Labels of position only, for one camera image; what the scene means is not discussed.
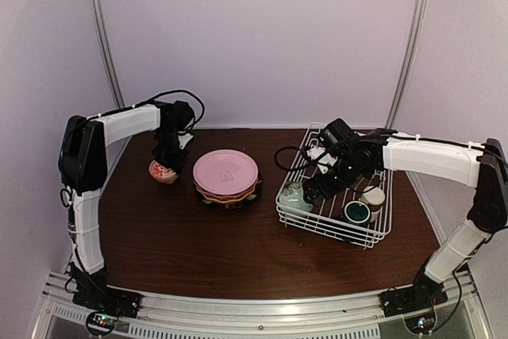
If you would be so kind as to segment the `white red patterned bowl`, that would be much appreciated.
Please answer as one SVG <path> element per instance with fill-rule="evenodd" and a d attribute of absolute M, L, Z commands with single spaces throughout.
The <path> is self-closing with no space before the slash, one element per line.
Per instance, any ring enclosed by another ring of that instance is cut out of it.
<path fill-rule="evenodd" d="M 155 160 L 150 163 L 148 173 L 155 181 L 165 184 L 172 184 L 179 178 L 178 173 L 170 168 L 164 167 Z"/>

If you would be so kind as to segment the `yellow polka dot plate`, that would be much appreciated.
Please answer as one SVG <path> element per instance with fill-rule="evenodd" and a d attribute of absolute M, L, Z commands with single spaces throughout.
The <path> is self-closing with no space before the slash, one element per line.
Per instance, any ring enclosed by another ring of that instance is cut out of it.
<path fill-rule="evenodd" d="M 215 195 L 211 193 L 205 192 L 199 186 L 195 186 L 196 191 L 200 196 L 202 196 L 206 201 L 217 203 L 217 204 L 231 204 L 236 202 L 241 202 L 246 199 L 249 195 L 253 194 L 256 186 L 252 186 L 251 188 L 242 191 L 239 194 L 234 195 Z"/>

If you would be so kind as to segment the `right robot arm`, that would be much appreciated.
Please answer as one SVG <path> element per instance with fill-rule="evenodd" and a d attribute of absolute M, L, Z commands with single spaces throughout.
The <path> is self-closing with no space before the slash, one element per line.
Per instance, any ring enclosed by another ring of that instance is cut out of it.
<path fill-rule="evenodd" d="M 342 119 L 326 125 L 317 144 L 304 148 L 317 174 L 303 184 L 308 203 L 327 200 L 377 171 L 406 172 L 454 183 L 471 190 L 464 219 L 425 262 L 407 302 L 421 309 L 443 283 L 480 247 L 507 227 L 507 164 L 495 139 L 484 143 L 453 142 L 394 129 L 358 133 Z"/>

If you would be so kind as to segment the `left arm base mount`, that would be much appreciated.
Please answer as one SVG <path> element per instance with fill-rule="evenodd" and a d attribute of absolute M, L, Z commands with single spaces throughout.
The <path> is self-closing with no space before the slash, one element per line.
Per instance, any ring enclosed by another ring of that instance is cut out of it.
<path fill-rule="evenodd" d="M 76 283 L 75 291 L 70 291 L 74 304 L 116 317 L 137 317 L 141 294 L 109 287 L 105 268 L 90 274 L 71 263 L 69 275 L 66 287 L 72 280 Z"/>

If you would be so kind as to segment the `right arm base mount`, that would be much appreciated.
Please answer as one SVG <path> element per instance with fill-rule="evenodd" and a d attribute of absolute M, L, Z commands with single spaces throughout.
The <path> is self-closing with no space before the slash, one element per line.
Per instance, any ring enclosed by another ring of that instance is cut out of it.
<path fill-rule="evenodd" d="M 421 268 L 413 283 L 406 287 L 391 287 L 379 296 L 385 317 L 408 314 L 448 301 L 443 283 L 436 283 Z"/>

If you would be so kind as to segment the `pink polka dot plate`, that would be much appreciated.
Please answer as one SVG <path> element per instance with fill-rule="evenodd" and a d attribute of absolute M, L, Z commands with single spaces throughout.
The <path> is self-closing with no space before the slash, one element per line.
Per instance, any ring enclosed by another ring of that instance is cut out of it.
<path fill-rule="evenodd" d="M 246 195 L 248 192 L 254 191 L 254 189 L 256 187 L 256 183 L 254 183 L 253 185 L 251 185 L 250 187 L 245 188 L 242 191 L 229 192 L 227 194 L 220 194 L 220 193 L 217 193 L 217 192 L 213 193 L 211 191 L 207 191 L 205 188 L 200 187 L 196 182 L 194 182 L 194 185 L 195 185 L 197 191 L 200 192 L 205 197 L 207 197 L 207 198 L 214 198 L 214 199 L 217 199 L 217 200 L 236 199 L 236 198 L 239 198 L 240 196 Z"/>

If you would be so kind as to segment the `pale green floral bowl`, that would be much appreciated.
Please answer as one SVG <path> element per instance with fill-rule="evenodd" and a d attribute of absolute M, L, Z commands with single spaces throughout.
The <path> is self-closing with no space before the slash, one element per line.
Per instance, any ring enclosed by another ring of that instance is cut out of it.
<path fill-rule="evenodd" d="M 306 202 L 304 199 L 303 187 L 300 182 L 286 182 L 278 200 L 282 211 L 289 214 L 291 218 L 298 220 L 307 218 L 314 208 L 313 204 Z"/>

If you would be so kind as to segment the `black striped rim plate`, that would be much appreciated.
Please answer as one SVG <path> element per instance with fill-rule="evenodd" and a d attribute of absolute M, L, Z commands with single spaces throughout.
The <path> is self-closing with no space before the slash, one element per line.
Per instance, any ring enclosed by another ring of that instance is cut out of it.
<path fill-rule="evenodd" d="M 262 188 L 264 185 L 263 177 L 262 175 L 258 175 L 258 179 L 255 182 L 256 183 L 256 189 L 253 194 L 249 195 L 246 199 L 244 199 L 241 202 L 231 203 L 231 204 L 217 204 L 213 202 L 206 201 L 202 196 L 198 194 L 198 192 L 195 189 L 194 186 L 194 194 L 197 197 L 198 201 L 200 201 L 203 205 L 216 209 L 216 210 L 237 210 L 240 208 L 243 208 L 245 206 L 249 206 L 250 204 L 254 203 L 256 200 L 259 199 L 259 197 L 262 194 Z"/>

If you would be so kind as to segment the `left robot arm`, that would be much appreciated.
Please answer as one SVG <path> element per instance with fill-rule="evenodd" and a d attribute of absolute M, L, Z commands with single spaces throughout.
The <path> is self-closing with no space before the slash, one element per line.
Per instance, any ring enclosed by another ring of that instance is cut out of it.
<path fill-rule="evenodd" d="M 67 230 L 73 263 L 90 275 L 105 267 L 100 248 L 98 204 L 109 174 L 106 149 L 140 133 L 154 132 L 153 160 L 169 175 L 180 175 L 190 155 L 187 146 L 197 119 L 189 103 L 150 100 L 90 117 L 67 121 L 58 168 L 69 209 Z"/>

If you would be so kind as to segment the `dark teal small cup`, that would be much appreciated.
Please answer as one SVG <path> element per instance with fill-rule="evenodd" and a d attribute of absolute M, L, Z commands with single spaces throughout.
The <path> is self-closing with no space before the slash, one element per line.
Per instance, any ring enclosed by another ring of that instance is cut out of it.
<path fill-rule="evenodd" d="M 361 201 L 351 201 L 342 209 L 344 222 L 353 225 L 368 225 L 371 220 L 371 211 L 367 204 Z"/>

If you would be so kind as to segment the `plain pink plate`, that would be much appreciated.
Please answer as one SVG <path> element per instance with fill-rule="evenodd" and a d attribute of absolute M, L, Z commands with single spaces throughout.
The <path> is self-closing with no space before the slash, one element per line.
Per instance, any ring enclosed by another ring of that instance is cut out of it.
<path fill-rule="evenodd" d="M 207 191 L 227 194 L 242 191 L 258 179 L 259 169 L 249 155 L 219 149 L 201 156 L 193 167 L 194 181 Z"/>

